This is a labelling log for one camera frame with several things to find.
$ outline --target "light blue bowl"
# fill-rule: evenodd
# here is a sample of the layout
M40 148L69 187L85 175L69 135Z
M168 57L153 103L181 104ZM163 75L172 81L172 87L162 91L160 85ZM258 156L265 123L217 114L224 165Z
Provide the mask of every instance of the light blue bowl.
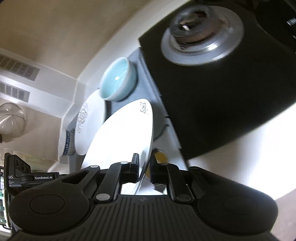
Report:
M120 57L104 72L99 93L103 100L119 101L132 92L136 83L136 68L127 58Z

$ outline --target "screw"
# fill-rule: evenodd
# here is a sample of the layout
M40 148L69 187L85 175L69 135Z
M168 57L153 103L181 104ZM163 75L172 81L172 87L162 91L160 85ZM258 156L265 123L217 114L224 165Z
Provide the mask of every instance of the screw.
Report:
M187 194L180 194L179 196L177 196L177 200L180 202L188 202L191 200L191 197Z
M107 193L100 193L96 195L96 199L99 201L107 201L111 198L111 196Z

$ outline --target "ribbed black surface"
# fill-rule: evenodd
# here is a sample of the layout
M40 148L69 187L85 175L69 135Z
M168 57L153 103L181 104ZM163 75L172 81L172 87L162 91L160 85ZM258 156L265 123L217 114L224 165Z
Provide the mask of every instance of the ribbed black surface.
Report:
M220 233L204 224L191 206L174 203L168 196L119 196L113 203L96 205L90 216L72 230L50 236L38 236L20 231L10 240L276 241L277 239L270 233L247 237Z

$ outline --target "blue patterned rim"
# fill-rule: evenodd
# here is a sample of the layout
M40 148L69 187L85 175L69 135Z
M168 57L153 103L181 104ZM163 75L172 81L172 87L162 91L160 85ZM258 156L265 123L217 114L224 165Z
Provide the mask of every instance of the blue patterned rim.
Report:
M66 130L66 143L65 143L65 148L62 156L66 156L68 154L69 143L70 143L70 131Z

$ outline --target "ventilation grille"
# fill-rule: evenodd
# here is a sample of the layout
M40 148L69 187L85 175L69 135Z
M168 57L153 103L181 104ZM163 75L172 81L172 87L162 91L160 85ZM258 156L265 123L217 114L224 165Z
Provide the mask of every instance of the ventilation grille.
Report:
M5 84L0 81L0 92L13 98L28 102L30 92L20 88Z
M13 58L9 58L2 54L0 54L0 69L7 70L33 81L36 79L36 76L40 70L36 67L25 64Z

